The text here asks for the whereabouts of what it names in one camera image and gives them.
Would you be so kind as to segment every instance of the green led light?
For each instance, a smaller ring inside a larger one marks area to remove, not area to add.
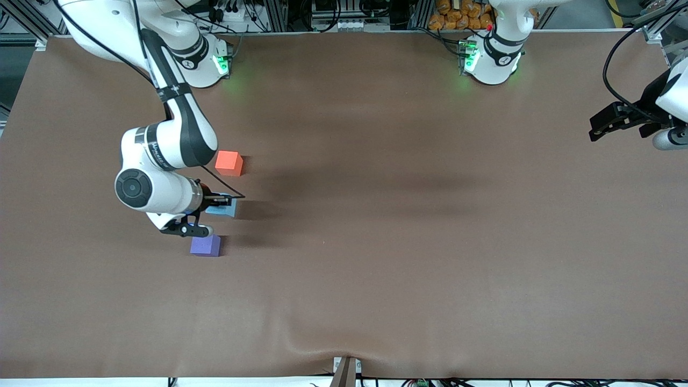
[[[213,62],[215,62],[215,67],[220,74],[227,74],[227,58],[213,55]]]

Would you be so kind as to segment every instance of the brown paper sheet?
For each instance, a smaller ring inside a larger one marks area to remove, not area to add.
[[[621,33],[537,33],[496,87],[412,34],[247,37],[195,90],[238,219],[218,259],[115,197],[163,119],[135,72],[37,52],[0,140],[0,376],[688,377],[688,153],[588,140]],[[665,69],[630,39],[630,99]],[[200,169],[182,171],[221,187]]]

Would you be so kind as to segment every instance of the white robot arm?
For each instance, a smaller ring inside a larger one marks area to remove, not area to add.
[[[147,213],[163,233],[210,235],[212,228],[198,222],[201,211],[208,206],[229,205],[236,197],[210,192],[200,181],[174,172],[205,165],[217,151],[215,132],[185,81],[179,58],[155,30],[138,31],[134,9],[127,0],[67,0],[63,11],[84,30],[84,25],[89,25],[91,29],[86,31],[98,42],[148,69],[160,100],[172,115],[169,120],[124,134],[122,168],[115,181],[117,197],[128,207]],[[68,27],[72,32],[78,30],[71,23]],[[90,52],[96,48],[99,56],[106,52],[84,34],[75,35]],[[189,216],[195,221],[189,222]]]
[[[688,149],[688,54],[652,81],[633,105],[616,101],[590,119],[590,140],[620,129],[640,126],[642,138],[654,134],[652,144],[659,150]]]
[[[516,71],[523,44],[535,20],[530,9],[558,6],[571,0],[490,0],[497,13],[494,28],[468,38],[471,45],[464,71],[487,85],[498,85]]]

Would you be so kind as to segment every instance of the black cable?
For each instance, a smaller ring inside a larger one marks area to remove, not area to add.
[[[332,9],[332,22],[330,22],[330,25],[322,30],[321,32],[327,32],[331,30],[336,24],[339,22],[339,17],[342,15],[342,6],[339,3],[339,0],[332,0],[334,2],[333,9]]]
[[[54,0],[53,2],[55,3],[55,8],[57,8],[57,10],[60,12],[60,14],[62,14],[62,17],[67,19],[67,21],[69,21],[69,23],[72,24],[74,26],[74,28],[79,30],[79,32],[84,34],[84,36],[86,36],[88,39],[91,39],[95,44],[100,46],[100,48],[104,49],[105,51],[109,52],[112,56],[114,56],[115,58],[122,61],[125,65],[128,65],[129,67],[133,68],[134,71],[139,73],[140,76],[142,76],[146,81],[148,81],[148,83],[150,83],[153,87],[155,87],[155,83],[153,82],[153,80],[151,80],[148,77],[148,75],[146,75],[146,73],[144,73],[140,68],[136,67],[132,62],[126,60],[123,56],[119,55],[118,53],[114,52],[109,47],[107,47],[106,45],[101,43],[98,39],[94,38],[91,34],[86,32],[86,30],[81,28],[81,26],[79,24],[77,24],[74,21],[74,19],[72,19],[71,16],[69,16],[69,14],[64,10],[64,8],[62,8],[62,6],[60,5],[60,3],[57,2],[57,0]],[[162,105],[163,105],[163,108],[165,111],[165,119],[171,120],[172,119],[172,113],[170,112],[169,106],[167,106],[166,103],[164,103]]]
[[[157,82],[153,80],[153,69],[150,68],[151,64],[150,62],[148,62],[148,54],[146,54],[146,47],[143,44],[143,38],[141,37],[141,18],[138,14],[138,4],[136,3],[136,0],[132,0],[132,3],[134,18],[136,20],[136,36],[138,36],[138,42],[141,44],[141,53],[143,53],[143,61],[147,67],[148,73],[150,74],[151,84],[157,89],[158,85]],[[165,111],[165,120],[171,120],[172,112],[170,111],[170,107],[166,103],[163,103],[162,108]]]
[[[241,42],[244,40],[244,35],[246,34],[246,32],[241,34],[241,36],[239,37],[239,43],[237,43],[237,49],[234,50],[234,52],[232,53],[232,59],[234,59],[237,55],[239,55],[239,48],[241,48]]]
[[[141,44],[143,61],[146,63],[147,67],[150,67],[150,63],[148,63],[148,54],[146,54],[146,46],[143,44],[143,38],[141,37],[141,18],[138,14],[138,5],[136,4],[136,0],[131,0],[131,2],[133,4],[133,17],[136,21],[136,36],[138,37],[138,43]],[[151,68],[148,68],[148,73],[150,74],[151,81],[153,81],[153,84],[155,84],[155,81],[153,80],[153,70]]]
[[[246,197],[244,194],[242,194],[241,192],[237,191],[236,189],[233,189],[233,188],[230,187],[227,183],[225,183],[224,181],[222,181],[221,178],[218,178],[217,175],[215,175],[215,174],[214,174],[210,169],[208,169],[205,165],[201,165],[201,168],[205,169],[206,172],[208,172],[212,177],[214,177],[217,181],[221,182],[223,186],[227,187],[228,189],[231,189],[232,192],[234,192],[235,194],[238,195],[238,196],[231,196],[232,199],[243,199],[243,198]]]
[[[0,30],[5,28],[7,26],[7,23],[9,23],[9,22],[10,22],[10,15],[6,14],[5,11],[2,11],[2,16],[0,16],[0,23],[2,23],[2,25],[0,25]]]
[[[86,30],[84,30],[83,28],[81,28],[81,26],[80,26],[79,24],[77,24],[77,23],[72,19],[72,17],[68,15],[68,13],[66,13],[66,11],[62,8],[62,6],[60,5],[60,3],[57,2],[57,0],[53,0],[53,2],[55,3],[55,7],[56,7],[57,10],[62,14],[62,16],[63,16],[65,19],[67,19],[67,21],[69,21],[69,23],[72,24],[77,30],[79,30],[79,32],[81,32],[82,34],[84,34],[84,36],[86,36],[88,39],[91,39],[95,44],[97,44],[98,46],[100,46],[100,48],[102,48],[102,49],[104,49],[105,51],[107,51],[107,52],[109,52],[110,54],[112,54],[112,56],[114,56],[115,58],[119,59],[119,60],[122,61],[124,64],[128,65],[129,67],[133,68],[137,73],[139,73],[140,76],[146,78],[146,81],[148,81],[151,85],[155,86],[155,85],[153,84],[153,81],[152,81],[152,80],[148,77],[148,75],[146,75],[140,68],[136,67],[132,62],[129,62],[129,61],[126,60],[123,56],[119,55],[118,53],[116,53],[116,52],[114,52],[113,50],[111,50],[110,48],[108,48],[106,45],[102,44],[98,39],[94,38],[91,34],[89,34],[88,32],[86,32]]]
[[[269,32],[268,28],[265,26],[265,24],[263,24],[263,21],[260,19],[260,16],[258,15],[258,11],[256,11],[256,4],[253,2],[253,0],[244,0],[244,6],[246,7],[247,11],[248,11],[248,4],[250,4],[251,8],[253,9],[253,16],[251,17],[251,21],[253,21],[253,24],[255,24],[256,27],[258,27],[261,31]]]
[[[446,41],[447,43],[454,43],[454,44],[459,43],[459,41],[454,41],[454,40],[451,40],[451,39],[442,38],[441,36],[435,35],[432,31],[430,31],[430,30],[428,30],[427,28],[424,28],[424,27],[413,27],[411,30],[423,31],[423,32],[425,32],[426,34],[428,34],[429,36],[431,36],[431,37],[432,37],[433,39],[435,39],[435,40],[440,40],[440,39],[442,39],[442,40]]]
[[[311,26],[311,23],[308,23],[308,21],[305,19],[306,15],[310,13],[309,10],[305,9],[305,7],[308,5],[308,0],[303,0],[301,2],[301,22],[303,23],[303,26],[308,30],[309,32],[313,31],[313,27]]]
[[[447,51],[451,52],[452,54],[454,54],[456,56],[461,56],[461,54],[452,50],[451,47],[449,47],[449,44],[447,44],[447,41],[445,41],[444,38],[442,38],[442,35],[440,34],[439,30],[437,30],[437,36],[440,37],[440,41],[442,42],[442,45],[444,46],[444,48],[447,49]]]
[[[370,11],[366,11],[363,4],[368,0],[360,0],[358,2],[358,10],[361,11],[367,17],[385,17],[389,14],[389,9],[391,8],[391,2],[388,3],[387,8],[378,14],[374,14],[372,5],[370,6]]]
[[[225,26],[222,25],[222,24],[217,24],[217,23],[215,23],[215,22],[213,22],[213,21],[210,21],[210,20],[208,20],[208,19],[205,19],[205,18],[203,18],[203,17],[198,16],[197,14],[195,14],[195,13],[193,13],[191,10],[189,10],[186,6],[184,6],[184,4],[180,3],[179,0],[174,0],[174,1],[177,3],[177,5],[179,5],[180,7],[182,7],[182,9],[183,9],[184,11],[186,11],[187,14],[189,14],[189,15],[195,17],[196,19],[198,19],[198,20],[203,20],[203,21],[205,21],[206,23],[210,23],[210,24],[212,24],[212,25],[216,25],[217,27],[220,27],[220,28],[224,28],[227,32],[231,32],[231,33],[233,33],[233,34],[238,34],[238,32],[232,30],[232,29],[229,28],[229,27],[225,27]]]
[[[483,38],[483,39],[486,39],[486,38],[488,38],[488,37],[490,36],[490,32],[489,32],[489,31],[486,32],[485,36],[482,36],[481,34],[478,34],[477,31],[475,31],[473,28],[468,28],[468,27],[466,27],[465,30],[471,31],[473,34],[477,35],[477,37]]]
[[[641,14],[622,14],[621,12],[617,11],[614,7],[612,7],[612,4],[609,2],[609,0],[604,0],[605,3],[607,3],[607,8],[609,8],[610,11],[612,11],[613,14],[616,16],[620,17],[625,17],[628,19],[635,19],[636,17],[640,17]]]
[[[631,30],[629,30],[628,32],[626,32],[626,33],[621,37],[621,39],[619,39],[619,41],[617,41],[617,42],[614,44],[614,47],[612,47],[611,51],[609,51],[609,55],[607,55],[607,60],[605,61],[604,67],[603,67],[603,69],[602,69],[602,81],[604,82],[604,86],[607,88],[607,90],[609,90],[609,92],[612,93],[612,95],[613,95],[614,97],[616,97],[616,99],[618,99],[619,101],[621,101],[621,102],[623,102],[624,104],[626,104],[629,108],[631,108],[632,110],[634,110],[636,113],[640,114],[641,116],[643,116],[643,117],[645,117],[646,119],[648,119],[648,120],[650,120],[650,121],[653,121],[653,122],[661,123],[663,120],[659,119],[658,117],[655,117],[655,115],[653,115],[653,114],[649,114],[649,113],[644,112],[643,110],[639,109],[637,106],[635,106],[635,104],[631,103],[631,102],[630,102],[629,100],[627,100],[626,98],[623,98],[623,96],[621,96],[621,94],[619,94],[619,93],[612,87],[612,85],[609,83],[609,80],[607,79],[607,71],[609,70],[609,64],[611,63],[612,57],[614,56],[614,53],[615,53],[616,50],[619,48],[619,46],[621,46],[621,44],[622,44],[626,39],[628,39],[631,35],[633,35],[633,33],[635,33],[635,31],[640,30],[642,27],[645,27],[647,24],[650,24],[650,23],[652,23],[653,21],[659,20],[659,19],[661,19],[661,18],[667,16],[668,14],[672,14],[672,13],[681,11],[683,8],[686,8],[686,7],[688,7],[687,4],[683,4],[683,5],[681,5],[681,6],[672,7],[672,8],[670,8],[670,9],[664,11],[664,12],[661,12],[660,14],[657,14],[657,15],[655,15],[655,16],[649,18],[648,20],[645,20],[642,24],[635,25],[633,28],[631,28]]]

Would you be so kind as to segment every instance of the black stripe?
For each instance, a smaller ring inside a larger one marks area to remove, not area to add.
[[[152,30],[144,28],[141,30],[141,37],[151,53],[151,58],[158,65],[158,69],[162,74],[162,78],[169,87],[180,86],[174,76],[174,72],[170,63],[164,55],[164,50],[167,49],[165,42],[162,38]],[[198,127],[198,122],[196,117],[194,117],[191,105],[187,101],[187,97],[193,99],[193,94],[184,94],[182,98],[175,98],[180,111],[180,121],[182,124],[180,133],[180,151],[182,153],[182,160],[187,167],[197,167],[199,165],[205,165],[212,160],[215,155],[215,150],[211,149],[206,141],[203,139],[203,134],[201,134],[201,129]]]
[[[504,67],[504,66],[510,65],[513,62],[513,60],[516,59],[516,56],[518,56],[520,51],[516,50],[510,54],[507,54],[505,52],[501,52],[501,51],[497,50],[495,48],[495,46],[492,45],[492,43],[490,43],[490,39],[485,39],[485,53],[487,53],[488,56],[490,56],[495,61],[496,65],[498,65],[500,67]],[[509,62],[506,62],[504,64],[499,62],[500,59],[506,58],[506,57],[510,58]]]
[[[163,171],[175,170],[175,167],[167,162],[165,156],[163,156],[160,151],[160,146],[158,144],[158,124],[153,124],[146,128],[146,143],[148,144],[148,153]]]
[[[508,39],[505,39],[499,35],[497,35],[497,24],[495,23],[494,28],[492,29],[492,32],[490,33],[490,37],[494,38],[496,41],[500,42],[503,45],[507,45],[509,47],[518,47],[519,45],[525,43],[528,38],[526,37],[525,39],[521,39],[519,41],[510,41]]]
[[[140,127],[136,130],[136,135],[134,135],[134,137],[133,137],[133,143],[134,144],[143,144],[143,142],[145,141],[145,137],[144,137],[145,131],[146,131],[146,128],[144,128],[144,127]]]
[[[194,51],[198,50],[199,47],[201,47],[201,44],[203,44],[203,40],[204,40],[203,35],[198,34],[198,40],[191,47],[184,49],[184,50],[173,50],[171,48],[169,50],[174,55],[181,55],[181,56],[189,55],[189,54],[192,54]]]

